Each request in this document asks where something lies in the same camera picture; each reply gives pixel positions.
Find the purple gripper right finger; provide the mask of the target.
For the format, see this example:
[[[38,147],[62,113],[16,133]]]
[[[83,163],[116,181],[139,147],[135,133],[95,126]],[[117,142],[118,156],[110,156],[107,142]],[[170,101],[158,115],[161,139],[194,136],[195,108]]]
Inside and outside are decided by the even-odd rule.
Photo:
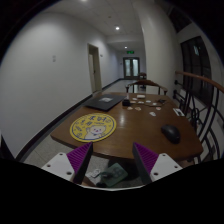
[[[132,153],[144,185],[182,169],[168,154],[157,154],[136,142],[133,143]]]

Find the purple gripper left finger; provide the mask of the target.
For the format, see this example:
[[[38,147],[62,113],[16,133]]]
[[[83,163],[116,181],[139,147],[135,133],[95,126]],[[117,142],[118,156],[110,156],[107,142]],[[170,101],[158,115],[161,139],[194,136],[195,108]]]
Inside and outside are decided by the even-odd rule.
[[[81,184],[92,153],[93,143],[89,142],[69,153],[59,152],[42,169],[70,182]]]

